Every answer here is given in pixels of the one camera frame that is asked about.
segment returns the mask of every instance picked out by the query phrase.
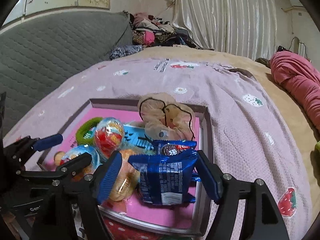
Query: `beige blanket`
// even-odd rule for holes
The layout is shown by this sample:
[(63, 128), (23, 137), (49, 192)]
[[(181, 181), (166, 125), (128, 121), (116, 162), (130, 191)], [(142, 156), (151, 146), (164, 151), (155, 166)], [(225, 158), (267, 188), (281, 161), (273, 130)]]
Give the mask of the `beige blanket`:
[(304, 110), (280, 86), (273, 82), (270, 69), (246, 57), (211, 50), (197, 50), (188, 47), (153, 47), (125, 57), (138, 58), (178, 58), (186, 61), (219, 62), (250, 71), (263, 86), (278, 107), (301, 152), (308, 172), (313, 205), (313, 220), (320, 211), (320, 157), (314, 147), (319, 133), (306, 117)]

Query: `blue snack package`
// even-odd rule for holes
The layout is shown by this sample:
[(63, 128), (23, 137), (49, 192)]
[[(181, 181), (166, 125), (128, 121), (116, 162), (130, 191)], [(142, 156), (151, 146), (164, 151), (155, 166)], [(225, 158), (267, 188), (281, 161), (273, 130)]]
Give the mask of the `blue snack package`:
[[(187, 149), (194, 150), (197, 146), (197, 142), (186, 140), (154, 140), (152, 145), (153, 149), (156, 151), (156, 154), (172, 156), (180, 154)], [(201, 181), (196, 171), (193, 171), (191, 181)]]
[(198, 152), (188, 149), (172, 156), (131, 155), (128, 162), (140, 171), (139, 189), (145, 203), (176, 205), (195, 202), (188, 189), (197, 160)]

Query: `snack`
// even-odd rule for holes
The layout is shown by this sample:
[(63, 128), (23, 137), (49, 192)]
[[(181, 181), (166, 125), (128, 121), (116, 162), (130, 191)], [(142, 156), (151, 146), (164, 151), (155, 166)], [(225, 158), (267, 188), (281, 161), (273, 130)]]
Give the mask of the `snack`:
[(85, 167), (83, 171), (83, 175), (87, 174), (93, 174), (95, 170), (98, 168), (98, 166), (101, 164), (100, 163), (100, 157), (98, 152), (96, 151), (95, 148), (89, 145), (80, 145), (77, 147), (72, 148), (71, 150), (67, 151), (65, 155), (62, 157), (60, 161), (60, 165), (63, 163), (66, 163), (67, 161), (70, 161), (76, 157), (78, 157), (81, 154), (84, 153), (89, 153), (92, 156), (92, 161), (89, 166)]
[(128, 162), (140, 171), (139, 189), (145, 203), (175, 205), (195, 202), (188, 189), (197, 160), (198, 152), (187, 149), (172, 156), (133, 155)]
[(187, 149), (195, 149), (197, 146), (196, 141), (175, 140), (175, 141), (163, 141), (154, 140), (152, 142), (153, 149), (157, 154), (172, 156), (179, 154)]
[(94, 134), (95, 145), (99, 148), (103, 158), (109, 158), (114, 150), (118, 150), (123, 138), (123, 125), (113, 117), (99, 122)]
[(140, 172), (128, 163), (130, 155), (136, 153), (131, 149), (120, 150), (120, 153), (122, 155), (122, 166), (109, 195), (109, 198), (113, 201), (130, 197), (140, 179)]
[(61, 165), (61, 160), (63, 158), (63, 156), (65, 155), (66, 153), (63, 152), (63, 151), (59, 151), (59, 152), (56, 152), (54, 157), (53, 157), (53, 160), (54, 160), (54, 164), (56, 166), (60, 166)]

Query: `plastic egg toy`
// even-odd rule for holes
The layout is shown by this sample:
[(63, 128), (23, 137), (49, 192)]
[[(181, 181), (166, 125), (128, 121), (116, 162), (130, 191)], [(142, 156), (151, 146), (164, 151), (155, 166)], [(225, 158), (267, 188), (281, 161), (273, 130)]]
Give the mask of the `plastic egg toy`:
[(98, 123), (94, 134), (95, 145), (105, 158), (109, 158), (114, 150), (118, 150), (124, 138), (122, 123), (108, 117)]
[(92, 161), (89, 166), (85, 167), (82, 170), (83, 175), (93, 174), (95, 170), (98, 168), (100, 163), (100, 156), (97, 150), (90, 145), (80, 145), (72, 148), (67, 151), (66, 154), (62, 157), (60, 165), (66, 163), (67, 161), (73, 160), (74, 158), (80, 156), (81, 154), (89, 153), (92, 156)]

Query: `gray quilted cushion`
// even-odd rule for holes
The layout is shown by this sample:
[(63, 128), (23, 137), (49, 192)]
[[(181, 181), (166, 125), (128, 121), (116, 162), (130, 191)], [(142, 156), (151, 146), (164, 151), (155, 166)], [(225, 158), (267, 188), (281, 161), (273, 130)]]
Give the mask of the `gray quilted cushion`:
[(125, 13), (63, 12), (0, 35), (0, 92), (7, 91), (4, 135), (67, 78), (131, 45)]

